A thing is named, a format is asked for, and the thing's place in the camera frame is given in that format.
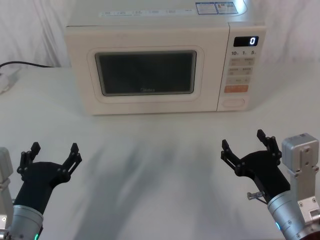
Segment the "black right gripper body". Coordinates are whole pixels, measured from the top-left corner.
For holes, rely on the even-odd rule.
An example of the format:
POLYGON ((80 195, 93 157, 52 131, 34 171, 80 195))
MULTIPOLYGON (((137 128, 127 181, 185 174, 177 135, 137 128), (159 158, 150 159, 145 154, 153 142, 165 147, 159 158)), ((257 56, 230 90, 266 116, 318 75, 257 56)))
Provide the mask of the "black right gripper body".
POLYGON ((282 153, 270 153, 266 150, 252 152, 238 160, 235 174, 254 181, 268 203, 277 195, 289 191, 291 186, 279 169, 282 153))

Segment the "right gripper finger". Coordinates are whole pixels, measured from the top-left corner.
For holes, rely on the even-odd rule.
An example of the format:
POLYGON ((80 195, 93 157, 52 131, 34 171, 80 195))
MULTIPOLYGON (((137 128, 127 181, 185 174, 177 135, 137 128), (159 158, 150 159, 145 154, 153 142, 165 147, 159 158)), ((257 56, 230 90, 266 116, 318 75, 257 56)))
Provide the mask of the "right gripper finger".
POLYGON ((280 159, 282 158, 282 152, 279 149, 277 140, 275 136, 266 136, 262 129, 257 130, 257 138, 266 147, 266 150, 271 154, 272 159, 275 161, 276 165, 281 164, 280 159))
POLYGON ((230 146, 226 139, 222 140, 222 151, 220 158, 233 169, 236 176, 246 175, 246 156, 238 158, 230 149, 230 146))

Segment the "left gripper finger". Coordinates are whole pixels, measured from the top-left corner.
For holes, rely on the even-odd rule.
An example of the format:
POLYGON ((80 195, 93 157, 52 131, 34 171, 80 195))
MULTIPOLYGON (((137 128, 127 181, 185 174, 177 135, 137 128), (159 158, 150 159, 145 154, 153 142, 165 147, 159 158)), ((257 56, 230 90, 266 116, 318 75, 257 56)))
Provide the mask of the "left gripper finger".
POLYGON ((35 157, 40 152, 41 147, 38 142, 34 142, 28 151, 21 152, 20 155, 20 164, 17 168, 17 172, 20 175, 23 175, 24 172, 27 170, 28 166, 31 165, 35 159, 35 157))
POLYGON ((71 179, 72 173, 82 162, 81 154, 76 143, 73 143, 70 148, 70 154, 64 163, 58 168, 58 178, 60 182, 68 182, 71 179))

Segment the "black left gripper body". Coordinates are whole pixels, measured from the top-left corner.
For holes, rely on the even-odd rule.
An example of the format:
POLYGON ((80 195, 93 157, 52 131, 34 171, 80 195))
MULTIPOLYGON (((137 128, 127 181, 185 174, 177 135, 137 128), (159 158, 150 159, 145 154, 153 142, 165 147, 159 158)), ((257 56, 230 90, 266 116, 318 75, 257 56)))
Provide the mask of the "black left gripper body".
POLYGON ((43 214, 54 188, 71 179, 62 165, 53 162, 36 162, 19 166, 17 172, 23 181, 15 200, 15 206, 32 208, 43 214))

